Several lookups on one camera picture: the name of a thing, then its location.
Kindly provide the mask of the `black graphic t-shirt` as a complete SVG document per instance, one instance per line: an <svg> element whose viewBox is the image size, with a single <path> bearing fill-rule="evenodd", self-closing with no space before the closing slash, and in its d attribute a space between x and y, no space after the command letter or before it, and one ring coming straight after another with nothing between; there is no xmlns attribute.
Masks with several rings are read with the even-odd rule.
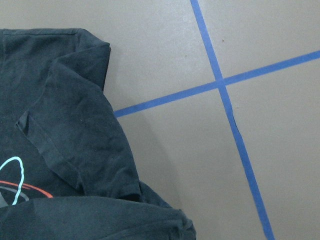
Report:
<svg viewBox="0 0 320 240"><path fill-rule="evenodd" d="M0 31L0 237L194 240L140 181L104 95L110 45L81 28Z"/></svg>

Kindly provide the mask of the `brown paper table cover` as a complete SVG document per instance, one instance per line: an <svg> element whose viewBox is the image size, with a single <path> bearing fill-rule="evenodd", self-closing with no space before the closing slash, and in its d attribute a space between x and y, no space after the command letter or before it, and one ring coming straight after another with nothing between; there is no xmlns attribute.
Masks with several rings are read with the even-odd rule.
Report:
<svg viewBox="0 0 320 240"><path fill-rule="evenodd" d="M0 26L110 43L139 176L199 240L319 239L319 1L3 0Z"/></svg>

